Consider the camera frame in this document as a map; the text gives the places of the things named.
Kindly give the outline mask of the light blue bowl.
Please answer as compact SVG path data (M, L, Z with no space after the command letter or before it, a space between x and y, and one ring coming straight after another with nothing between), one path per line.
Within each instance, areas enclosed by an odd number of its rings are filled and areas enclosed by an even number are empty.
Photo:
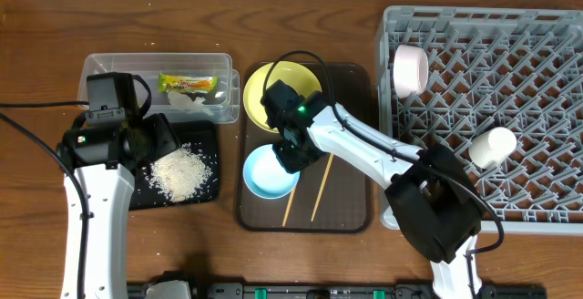
M300 173L288 173L277 160L273 145L255 149L243 164L247 188L257 197L275 200L288 195L298 184Z

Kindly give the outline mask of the yellow round plate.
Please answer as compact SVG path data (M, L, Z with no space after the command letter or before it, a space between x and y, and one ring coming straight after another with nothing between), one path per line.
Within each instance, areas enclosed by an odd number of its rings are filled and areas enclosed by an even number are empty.
M271 133L277 133L277 129L270 129L267 124L267 114L264 106L261 104L263 95L263 83L272 63L259 67L248 78L243 90L243 105L248 117L261 129ZM312 92L322 91L319 79L307 67L291 62L279 62L276 68L271 72L267 87L271 86L276 80L282 80L291 86L299 95L305 98L309 97Z

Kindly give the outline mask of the white tissue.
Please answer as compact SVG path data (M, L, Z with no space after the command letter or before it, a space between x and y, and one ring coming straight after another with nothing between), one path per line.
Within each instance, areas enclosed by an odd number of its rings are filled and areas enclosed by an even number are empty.
M169 104L175 109L186 110L188 113L204 113L212 116L213 112L204 105L205 98L191 98L187 94L179 92L168 93Z

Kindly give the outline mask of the pale pink bowl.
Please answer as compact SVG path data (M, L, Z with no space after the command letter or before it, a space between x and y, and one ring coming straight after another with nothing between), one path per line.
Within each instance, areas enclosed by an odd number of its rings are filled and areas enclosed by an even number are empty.
M393 74L398 98L423 93L429 78L427 54L420 47L400 45L394 55Z

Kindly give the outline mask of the green snack wrapper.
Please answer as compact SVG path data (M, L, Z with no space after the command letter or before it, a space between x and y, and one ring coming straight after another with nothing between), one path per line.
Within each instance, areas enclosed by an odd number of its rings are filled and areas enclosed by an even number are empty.
M218 78L213 76L190 77L177 75L159 75L159 92L178 93L208 93L212 91L218 83Z

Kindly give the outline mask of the white cup green inside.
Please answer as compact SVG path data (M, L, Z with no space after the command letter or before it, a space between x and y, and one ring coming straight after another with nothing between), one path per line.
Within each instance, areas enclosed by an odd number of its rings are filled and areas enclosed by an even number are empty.
M499 166L517 147L517 137L507 128L490 129L472 140L470 160L481 169Z

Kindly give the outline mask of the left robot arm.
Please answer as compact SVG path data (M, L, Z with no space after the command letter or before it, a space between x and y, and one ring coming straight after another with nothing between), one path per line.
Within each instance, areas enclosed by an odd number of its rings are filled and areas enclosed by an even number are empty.
M162 114L139 103L129 73L87 78L86 112L56 147L67 200L64 298L125 298L128 209L136 169L180 146Z

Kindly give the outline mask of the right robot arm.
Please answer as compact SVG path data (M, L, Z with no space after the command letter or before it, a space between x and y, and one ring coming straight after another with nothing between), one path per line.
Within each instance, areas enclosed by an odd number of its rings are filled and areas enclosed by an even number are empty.
M329 104L322 92L304 97L281 80L264 89L261 104L268 125L281 135L273 150L287 172L326 153L348 162L384 189L398 229L431 263L434 293L478 295L474 255L485 210L451 150L404 144Z

